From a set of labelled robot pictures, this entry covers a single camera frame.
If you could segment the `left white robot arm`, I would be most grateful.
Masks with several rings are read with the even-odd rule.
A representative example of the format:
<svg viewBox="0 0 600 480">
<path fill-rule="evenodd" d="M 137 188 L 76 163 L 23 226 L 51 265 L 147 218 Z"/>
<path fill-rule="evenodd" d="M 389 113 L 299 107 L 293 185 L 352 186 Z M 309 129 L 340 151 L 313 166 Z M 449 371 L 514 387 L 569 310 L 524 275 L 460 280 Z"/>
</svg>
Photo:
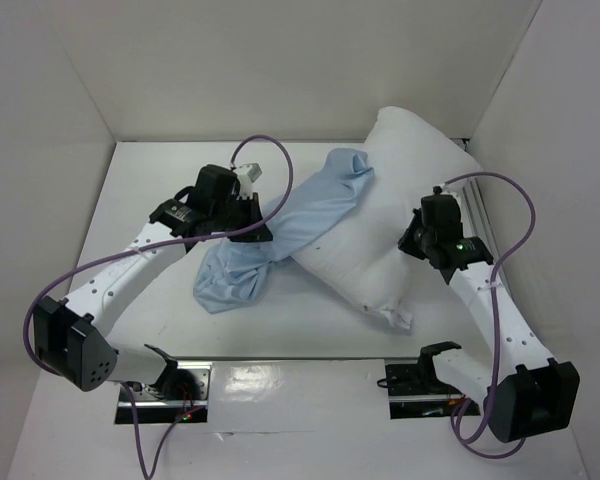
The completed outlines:
<svg viewBox="0 0 600 480">
<path fill-rule="evenodd" d="M 107 337 L 134 300 L 202 237 L 228 232 L 242 242 L 272 240 L 253 190 L 261 173 L 256 163 L 204 166 L 194 185 L 150 214 L 123 258 L 61 300 L 36 301 L 34 358 L 84 392 L 111 381 L 141 383 L 156 399 L 173 394 L 178 377 L 173 357 L 149 344 L 113 345 Z"/>
</svg>

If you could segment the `white pillow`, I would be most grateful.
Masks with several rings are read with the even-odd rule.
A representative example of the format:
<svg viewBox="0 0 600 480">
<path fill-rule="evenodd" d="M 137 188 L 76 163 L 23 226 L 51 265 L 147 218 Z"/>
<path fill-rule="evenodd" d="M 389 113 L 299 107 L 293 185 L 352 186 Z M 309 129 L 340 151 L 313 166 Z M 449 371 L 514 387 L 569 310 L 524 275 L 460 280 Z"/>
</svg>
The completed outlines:
<svg viewBox="0 0 600 480">
<path fill-rule="evenodd" d="M 481 167 L 437 128 L 396 106 L 379 110 L 362 150 L 374 176 L 358 205 L 292 258 L 354 308 L 409 332 L 412 259 L 398 241 L 433 186 Z"/>
</svg>

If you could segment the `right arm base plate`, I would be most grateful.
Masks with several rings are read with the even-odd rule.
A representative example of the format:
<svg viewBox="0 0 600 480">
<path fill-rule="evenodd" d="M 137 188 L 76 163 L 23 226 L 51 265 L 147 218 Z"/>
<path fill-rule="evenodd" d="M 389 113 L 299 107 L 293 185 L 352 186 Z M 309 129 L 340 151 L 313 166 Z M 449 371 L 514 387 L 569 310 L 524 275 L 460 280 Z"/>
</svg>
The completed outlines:
<svg viewBox="0 0 600 480">
<path fill-rule="evenodd" d="M 376 382 L 388 396 L 392 420 L 449 417 L 465 396 L 449 385 L 427 386 L 416 359 L 389 360 L 384 377 Z"/>
</svg>

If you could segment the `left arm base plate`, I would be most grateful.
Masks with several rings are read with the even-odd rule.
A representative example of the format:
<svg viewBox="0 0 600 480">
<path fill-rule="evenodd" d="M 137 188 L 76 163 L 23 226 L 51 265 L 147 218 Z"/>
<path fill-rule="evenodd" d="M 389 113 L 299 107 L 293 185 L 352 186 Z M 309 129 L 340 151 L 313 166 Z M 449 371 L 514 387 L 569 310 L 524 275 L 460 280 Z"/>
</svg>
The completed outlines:
<svg viewBox="0 0 600 480">
<path fill-rule="evenodd" d="M 171 424 L 178 415 L 182 423 L 206 423 L 212 374 L 210 362 L 179 360 L 178 369 L 163 389 L 133 382 L 131 395 L 120 387 L 114 423 L 133 423 L 133 398 L 139 424 Z"/>
</svg>

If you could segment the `light blue pillowcase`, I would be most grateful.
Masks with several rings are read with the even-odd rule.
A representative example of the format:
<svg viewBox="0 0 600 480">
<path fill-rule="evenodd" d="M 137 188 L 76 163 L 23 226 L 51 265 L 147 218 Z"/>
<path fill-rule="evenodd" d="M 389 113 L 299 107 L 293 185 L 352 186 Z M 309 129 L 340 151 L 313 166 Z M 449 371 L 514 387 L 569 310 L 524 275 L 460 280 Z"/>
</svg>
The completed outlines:
<svg viewBox="0 0 600 480">
<path fill-rule="evenodd" d="M 272 241 L 223 239 L 206 252 L 193 286 L 195 300 L 211 314 L 254 303 L 265 290 L 270 270 L 337 225 L 358 205 L 373 177 L 365 152 L 330 151 L 322 169 L 295 187 L 267 223 Z"/>
</svg>

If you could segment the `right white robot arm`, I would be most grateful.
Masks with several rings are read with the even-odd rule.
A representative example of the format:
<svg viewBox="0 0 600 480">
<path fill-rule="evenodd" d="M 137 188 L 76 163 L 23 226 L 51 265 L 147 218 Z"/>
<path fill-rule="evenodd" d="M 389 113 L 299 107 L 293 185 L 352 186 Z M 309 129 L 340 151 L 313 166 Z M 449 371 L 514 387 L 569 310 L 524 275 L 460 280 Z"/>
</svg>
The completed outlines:
<svg viewBox="0 0 600 480">
<path fill-rule="evenodd" d="M 492 360 L 482 363 L 446 341 L 421 349 L 416 379 L 428 392 L 449 386 L 479 406 L 503 443 L 566 428 L 580 376 L 535 336 L 478 237 L 464 234 L 455 195 L 436 188 L 421 200 L 398 248 L 425 260 L 467 307 Z"/>
</svg>

